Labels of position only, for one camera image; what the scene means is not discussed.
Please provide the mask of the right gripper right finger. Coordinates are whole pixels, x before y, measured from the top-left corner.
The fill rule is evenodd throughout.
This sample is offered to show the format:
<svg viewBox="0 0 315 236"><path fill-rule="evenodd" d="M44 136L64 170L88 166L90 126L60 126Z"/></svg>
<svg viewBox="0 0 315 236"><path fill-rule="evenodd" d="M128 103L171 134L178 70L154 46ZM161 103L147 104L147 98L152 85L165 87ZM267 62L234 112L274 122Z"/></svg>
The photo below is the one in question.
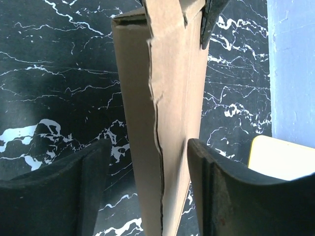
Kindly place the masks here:
<svg viewBox="0 0 315 236"><path fill-rule="evenodd" d="M314 175L269 177L199 139L188 141L187 157L202 236L314 235Z"/></svg>

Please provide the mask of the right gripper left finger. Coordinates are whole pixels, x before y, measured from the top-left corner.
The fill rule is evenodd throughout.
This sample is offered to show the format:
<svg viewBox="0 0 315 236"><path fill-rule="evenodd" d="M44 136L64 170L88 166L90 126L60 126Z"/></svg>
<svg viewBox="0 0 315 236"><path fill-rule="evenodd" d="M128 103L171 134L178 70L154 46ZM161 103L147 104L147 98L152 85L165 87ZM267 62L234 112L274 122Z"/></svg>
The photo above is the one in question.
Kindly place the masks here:
<svg viewBox="0 0 315 236"><path fill-rule="evenodd" d="M111 141L92 145L0 183L3 236L91 236L105 186Z"/></svg>

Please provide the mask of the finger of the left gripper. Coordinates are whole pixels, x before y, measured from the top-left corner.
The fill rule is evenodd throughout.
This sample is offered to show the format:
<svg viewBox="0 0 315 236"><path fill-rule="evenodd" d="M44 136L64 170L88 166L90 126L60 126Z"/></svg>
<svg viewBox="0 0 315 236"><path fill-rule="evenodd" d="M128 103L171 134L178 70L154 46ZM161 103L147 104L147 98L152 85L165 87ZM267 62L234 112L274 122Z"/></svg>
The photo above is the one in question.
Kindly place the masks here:
<svg viewBox="0 0 315 236"><path fill-rule="evenodd" d="M200 46L206 49L209 44L214 27L220 14L225 10L230 0L206 0L202 10L202 21L200 29Z"/></svg>

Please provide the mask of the cardboard box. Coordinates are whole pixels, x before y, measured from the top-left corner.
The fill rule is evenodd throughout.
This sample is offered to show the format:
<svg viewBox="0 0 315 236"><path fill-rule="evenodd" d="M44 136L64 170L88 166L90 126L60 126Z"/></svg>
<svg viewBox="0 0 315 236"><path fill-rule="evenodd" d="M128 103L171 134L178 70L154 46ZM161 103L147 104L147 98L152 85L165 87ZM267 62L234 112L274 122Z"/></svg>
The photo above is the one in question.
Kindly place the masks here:
<svg viewBox="0 0 315 236"><path fill-rule="evenodd" d="M199 136L207 49L203 0L146 0L112 32L132 166L147 236L174 236L189 189L187 142Z"/></svg>

